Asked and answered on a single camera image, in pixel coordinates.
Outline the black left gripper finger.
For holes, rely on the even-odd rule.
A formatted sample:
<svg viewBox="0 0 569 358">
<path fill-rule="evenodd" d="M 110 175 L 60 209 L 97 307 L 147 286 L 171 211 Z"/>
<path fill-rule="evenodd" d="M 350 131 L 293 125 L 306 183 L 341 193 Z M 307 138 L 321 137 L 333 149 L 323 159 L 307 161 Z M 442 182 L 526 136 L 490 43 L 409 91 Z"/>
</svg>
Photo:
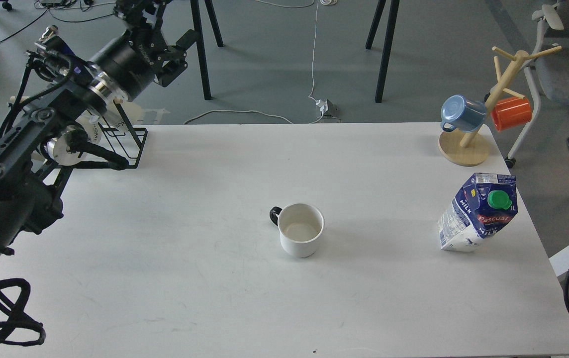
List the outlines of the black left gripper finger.
<svg viewBox="0 0 569 358">
<path fill-rule="evenodd" d="M 162 35 L 166 6 L 166 0 L 117 0 L 113 14 L 127 27 L 122 37 Z"/>
<path fill-rule="evenodd" d="M 153 54 L 155 82 L 166 88 L 188 67 L 187 50 L 198 39 L 198 32 L 189 29 L 174 45 L 167 45 Z"/>
</svg>

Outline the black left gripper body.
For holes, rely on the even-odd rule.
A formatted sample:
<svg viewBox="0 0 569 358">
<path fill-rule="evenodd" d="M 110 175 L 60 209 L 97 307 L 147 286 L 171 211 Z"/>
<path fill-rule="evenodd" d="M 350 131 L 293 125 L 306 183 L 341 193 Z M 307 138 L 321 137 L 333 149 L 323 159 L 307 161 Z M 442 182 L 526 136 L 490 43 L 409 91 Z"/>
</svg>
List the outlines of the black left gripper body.
<svg viewBox="0 0 569 358">
<path fill-rule="evenodd" d="M 160 30 L 126 30 L 90 59 L 134 100 L 163 70 L 166 41 Z"/>
</svg>

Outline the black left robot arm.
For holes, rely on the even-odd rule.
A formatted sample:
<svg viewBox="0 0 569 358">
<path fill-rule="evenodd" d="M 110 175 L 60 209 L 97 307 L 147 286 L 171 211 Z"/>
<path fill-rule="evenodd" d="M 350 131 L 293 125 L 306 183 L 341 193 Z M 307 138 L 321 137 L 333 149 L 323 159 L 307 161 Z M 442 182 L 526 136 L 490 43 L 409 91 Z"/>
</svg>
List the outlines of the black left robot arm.
<svg viewBox="0 0 569 358">
<path fill-rule="evenodd" d="M 23 81 L 35 71 L 49 87 L 22 99 L 21 85 L 0 129 L 0 256 L 22 231 L 40 234 L 63 217 L 61 195 L 74 169 L 124 170 L 129 161 L 92 142 L 78 118 L 101 116 L 115 99 L 133 101 L 148 85 L 167 87 L 187 68 L 187 49 L 202 47 L 198 4 L 192 1 L 194 28 L 168 44 L 161 27 L 166 0 L 117 0 L 114 16 L 127 29 L 89 61 L 80 59 L 52 26 L 28 54 Z M 12 345 L 16 329 L 37 333 L 21 346 L 44 342 L 43 324 L 25 308 L 30 284 L 0 280 L 0 344 Z"/>
</svg>

